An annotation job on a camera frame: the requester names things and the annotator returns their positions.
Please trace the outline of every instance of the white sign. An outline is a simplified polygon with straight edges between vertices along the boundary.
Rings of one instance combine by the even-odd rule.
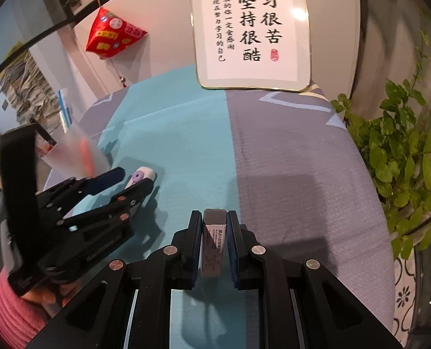
[[[310,84],[306,0],[191,0],[206,88],[302,90]]]

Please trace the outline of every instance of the metal screw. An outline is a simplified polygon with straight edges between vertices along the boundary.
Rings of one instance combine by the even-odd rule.
[[[264,254],[266,253],[266,248],[264,248],[262,245],[255,245],[251,248],[251,252],[254,254]]]
[[[319,261],[311,259],[306,261],[306,266],[309,269],[316,270],[319,269],[319,266],[321,266],[321,264],[319,263]]]
[[[109,268],[112,270],[119,270],[123,268],[123,262],[120,260],[113,260],[109,264]]]
[[[177,253],[178,248],[173,245],[168,245],[164,248],[164,253],[167,255],[175,254]]]

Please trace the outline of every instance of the finger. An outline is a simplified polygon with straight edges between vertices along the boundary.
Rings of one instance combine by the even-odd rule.
[[[70,291],[79,285],[79,282],[63,283],[59,285],[59,292],[62,296],[66,296]]]
[[[65,305],[70,302],[70,300],[80,291],[81,285],[77,283],[75,287],[65,296],[65,298],[62,301],[62,307],[65,307]]]
[[[56,296],[54,293],[43,286],[31,289],[22,296],[22,299],[38,304],[53,304],[56,302]]]

